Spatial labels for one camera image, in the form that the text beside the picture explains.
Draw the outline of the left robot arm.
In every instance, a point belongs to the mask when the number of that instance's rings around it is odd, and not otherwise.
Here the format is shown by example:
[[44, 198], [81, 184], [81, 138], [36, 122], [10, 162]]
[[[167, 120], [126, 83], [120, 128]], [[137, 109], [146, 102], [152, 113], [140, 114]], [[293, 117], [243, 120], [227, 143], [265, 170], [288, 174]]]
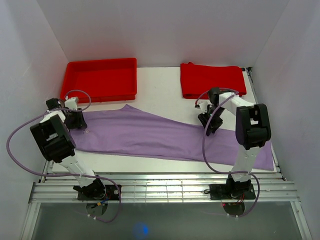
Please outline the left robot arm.
[[76, 155], [76, 143], [70, 130], [85, 130], [88, 126], [78, 107], [77, 97], [61, 101], [51, 98], [46, 101], [47, 113], [43, 119], [30, 127], [30, 131], [47, 161], [53, 161], [74, 174], [78, 185], [74, 190], [89, 199], [104, 200], [107, 190], [95, 172]]

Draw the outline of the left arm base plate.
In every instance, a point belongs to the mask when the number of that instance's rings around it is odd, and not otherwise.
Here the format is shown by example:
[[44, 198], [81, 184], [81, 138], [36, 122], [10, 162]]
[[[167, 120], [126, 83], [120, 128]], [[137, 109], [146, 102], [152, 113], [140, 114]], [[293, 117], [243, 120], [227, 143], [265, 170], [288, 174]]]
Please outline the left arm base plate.
[[122, 191], [122, 185], [118, 184], [118, 188], [112, 184], [105, 184], [101, 190], [94, 192], [93, 194], [77, 193], [76, 199], [78, 201], [118, 201], [120, 199], [120, 193]]

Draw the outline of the purple trousers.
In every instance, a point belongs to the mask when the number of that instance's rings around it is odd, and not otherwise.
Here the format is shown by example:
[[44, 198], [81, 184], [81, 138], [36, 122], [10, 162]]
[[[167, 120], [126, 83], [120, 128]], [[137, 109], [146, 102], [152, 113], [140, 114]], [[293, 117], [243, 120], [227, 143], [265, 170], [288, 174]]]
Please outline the purple trousers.
[[233, 130], [174, 121], [126, 104], [121, 109], [83, 113], [87, 128], [70, 134], [77, 150], [90, 153], [234, 165], [239, 150]]

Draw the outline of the red plastic tray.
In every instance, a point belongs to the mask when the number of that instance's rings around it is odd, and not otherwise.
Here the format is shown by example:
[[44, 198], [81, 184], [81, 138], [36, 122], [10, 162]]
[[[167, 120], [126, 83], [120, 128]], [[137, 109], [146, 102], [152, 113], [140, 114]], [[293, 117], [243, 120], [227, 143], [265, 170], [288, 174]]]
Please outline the red plastic tray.
[[66, 66], [60, 98], [80, 103], [132, 101], [137, 94], [137, 59], [73, 61]]

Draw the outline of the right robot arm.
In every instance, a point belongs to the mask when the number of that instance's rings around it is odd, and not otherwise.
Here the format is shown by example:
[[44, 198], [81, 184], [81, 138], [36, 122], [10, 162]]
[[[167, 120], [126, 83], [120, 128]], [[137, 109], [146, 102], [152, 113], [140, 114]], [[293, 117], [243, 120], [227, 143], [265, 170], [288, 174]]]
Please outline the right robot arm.
[[252, 169], [261, 148], [271, 139], [267, 106], [244, 100], [230, 88], [213, 87], [205, 92], [209, 102], [195, 101], [201, 110], [198, 119], [204, 127], [204, 137], [215, 134], [223, 123], [221, 114], [227, 110], [235, 116], [235, 137], [239, 144], [235, 164], [223, 184], [210, 184], [204, 191], [211, 200], [254, 200]]

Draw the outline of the aluminium frame rail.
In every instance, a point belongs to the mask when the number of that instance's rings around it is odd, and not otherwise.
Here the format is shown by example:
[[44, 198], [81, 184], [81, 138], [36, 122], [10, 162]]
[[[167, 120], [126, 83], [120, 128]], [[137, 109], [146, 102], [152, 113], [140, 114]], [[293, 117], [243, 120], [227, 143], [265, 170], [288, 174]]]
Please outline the aluminium frame rail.
[[[256, 173], [252, 180], [260, 202], [298, 202], [300, 197], [294, 182], [285, 181], [279, 172]], [[210, 184], [223, 184], [222, 174], [106, 174], [105, 178], [121, 185], [122, 203], [207, 203], [204, 191]], [[30, 203], [76, 203], [73, 190], [76, 180], [71, 176], [48, 177], [35, 183]]]

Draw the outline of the folded red trousers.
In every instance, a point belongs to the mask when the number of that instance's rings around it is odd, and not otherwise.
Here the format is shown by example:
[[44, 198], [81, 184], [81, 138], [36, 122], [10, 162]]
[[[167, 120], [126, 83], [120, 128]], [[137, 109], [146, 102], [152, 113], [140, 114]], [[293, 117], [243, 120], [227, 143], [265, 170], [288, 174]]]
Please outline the folded red trousers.
[[242, 68], [238, 66], [206, 66], [192, 62], [180, 65], [180, 84], [185, 99], [197, 99], [211, 88], [232, 89], [242, 97], [247, 88]]

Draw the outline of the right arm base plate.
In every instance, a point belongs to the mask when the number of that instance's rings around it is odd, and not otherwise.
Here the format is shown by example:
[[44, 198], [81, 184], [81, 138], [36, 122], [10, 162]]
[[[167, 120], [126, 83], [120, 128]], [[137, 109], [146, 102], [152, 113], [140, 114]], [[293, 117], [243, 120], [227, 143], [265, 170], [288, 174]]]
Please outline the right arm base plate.
[[208, 194], [211, 200], [238, 200], [240, 197], [244, 197], [245, 200], [256, 199], [252, 184], [243, 189], [229, 189], [226, 184], [210, 184]]

